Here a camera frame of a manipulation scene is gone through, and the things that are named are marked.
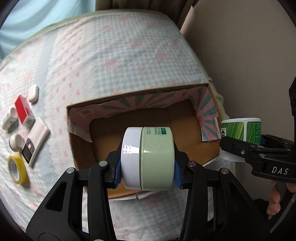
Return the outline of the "person's right hand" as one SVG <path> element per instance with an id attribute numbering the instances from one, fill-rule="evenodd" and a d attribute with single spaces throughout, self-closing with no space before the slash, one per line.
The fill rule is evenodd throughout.
<path id="1" fill-rule="evenodd" d="M 276 215 L 280 211 L 281 195 L 277 189 L 277 182 L 273 181 L 273 187 L 269 192 L 269 204 L 267 208 L 267 214 L 270 216 Z"/>

